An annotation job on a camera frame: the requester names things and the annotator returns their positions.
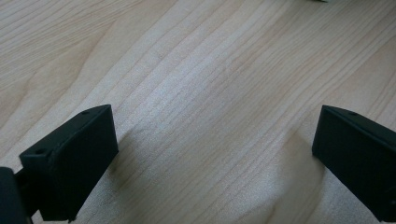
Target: wooden table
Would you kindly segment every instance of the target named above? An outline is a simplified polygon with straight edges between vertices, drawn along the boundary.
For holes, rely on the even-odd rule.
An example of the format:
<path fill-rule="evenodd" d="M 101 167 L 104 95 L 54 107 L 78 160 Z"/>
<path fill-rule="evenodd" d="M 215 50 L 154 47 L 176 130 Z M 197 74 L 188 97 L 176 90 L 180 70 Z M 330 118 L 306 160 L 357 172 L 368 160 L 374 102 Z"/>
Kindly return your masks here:
<path fill-rule="evenodd" d="M 396 130 L 396 1 L 0 1 L 0 165 L 103 104 L 76 223 L 377 223 L 311 146 L 321 105 Z"/>

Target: black plastic part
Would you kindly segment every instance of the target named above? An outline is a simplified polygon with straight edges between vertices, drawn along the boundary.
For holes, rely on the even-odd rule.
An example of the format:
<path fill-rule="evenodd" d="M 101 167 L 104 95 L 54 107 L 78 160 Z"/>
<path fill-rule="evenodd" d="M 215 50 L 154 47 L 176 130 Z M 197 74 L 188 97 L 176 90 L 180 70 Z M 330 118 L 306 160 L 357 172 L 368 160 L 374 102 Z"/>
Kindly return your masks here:
<path fill-rule="evenodd" d="M 0 167 L 0 200 L 0 223 L 31 223 L 25 212 L 14 173 L 6 167 Z"/>
<path fill-rule="evenodd" d="M 29 181 L 29 176 L 24 169 L 17 172 L 15 178 L 26 215 L 31 217 L 37 211 L 38 202 L 41 200 L 36 184 L 34 181 Z"/>
<path fill-rule="evenodd" d="M 110 105 L 79 113 L 25 150 L 22 176 L 39 198 L 43 219 L 74 220 L 117 153 Z"/>
<path fill-rule="evenodd" d="M 324 105 L 312 151 L 379 221 L 396 221 L 396 133 Z"/>

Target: screw hole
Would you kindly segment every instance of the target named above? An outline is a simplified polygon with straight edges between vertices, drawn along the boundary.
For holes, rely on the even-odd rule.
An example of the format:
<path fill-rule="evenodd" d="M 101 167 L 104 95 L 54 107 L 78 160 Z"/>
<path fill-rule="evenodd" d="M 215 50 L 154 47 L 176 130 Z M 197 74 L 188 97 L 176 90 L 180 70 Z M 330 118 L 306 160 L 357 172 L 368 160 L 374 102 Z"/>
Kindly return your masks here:
<path fill-rule="evenodd" d="M 44 152 L 46 152 L 46 149 L 44 149 L 44 148 L 39 148 L 38 150 L 35 151 L 35 154 L 36 154 L 36 155 L 40 155 L 40 154 L 43 154 Z"/>

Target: black clamp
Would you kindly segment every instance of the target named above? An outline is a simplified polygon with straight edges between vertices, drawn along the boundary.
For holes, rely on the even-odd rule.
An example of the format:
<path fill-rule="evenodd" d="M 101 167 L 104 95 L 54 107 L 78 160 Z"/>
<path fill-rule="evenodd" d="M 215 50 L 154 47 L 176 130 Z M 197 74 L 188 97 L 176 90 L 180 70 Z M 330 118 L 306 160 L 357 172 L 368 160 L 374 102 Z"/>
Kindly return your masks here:
<path fill-rule="evenodd" d="M 0 223 L 75 220 L 118 153 L 110 105 L 85 110 L 20 155 L 15 175 L 0 167 Z"/>
<path fill-rule="evenodd" d="M 324 105 L 312 152 L 379 221 L 396 221 L 395 132 Z"/>

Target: wood grain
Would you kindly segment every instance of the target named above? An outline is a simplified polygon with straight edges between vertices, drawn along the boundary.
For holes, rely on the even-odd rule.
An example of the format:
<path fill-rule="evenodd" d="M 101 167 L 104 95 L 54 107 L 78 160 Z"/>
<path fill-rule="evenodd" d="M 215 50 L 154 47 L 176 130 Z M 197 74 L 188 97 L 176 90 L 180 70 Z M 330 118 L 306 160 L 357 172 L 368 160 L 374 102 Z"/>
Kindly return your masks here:
<path fill-rule="evenodd" d="M 310 148 L 323 104 L 396 130 L 396 1 L 0 1 L 0 165 L 101 104 L 76 223 L 377 223 Z"/>

